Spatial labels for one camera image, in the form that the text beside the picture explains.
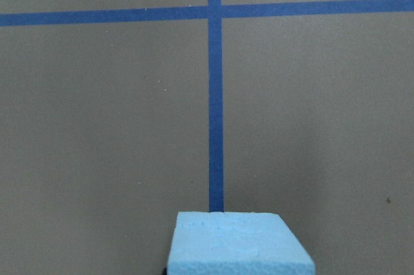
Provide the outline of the light blue foam block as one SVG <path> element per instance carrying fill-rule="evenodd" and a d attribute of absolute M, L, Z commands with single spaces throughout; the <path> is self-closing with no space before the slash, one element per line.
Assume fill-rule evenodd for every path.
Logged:
<path fill-rule="evenodd" d="M 316 266 L 279 215 L 179 212 L 168 274 L 315 274 Z"/>

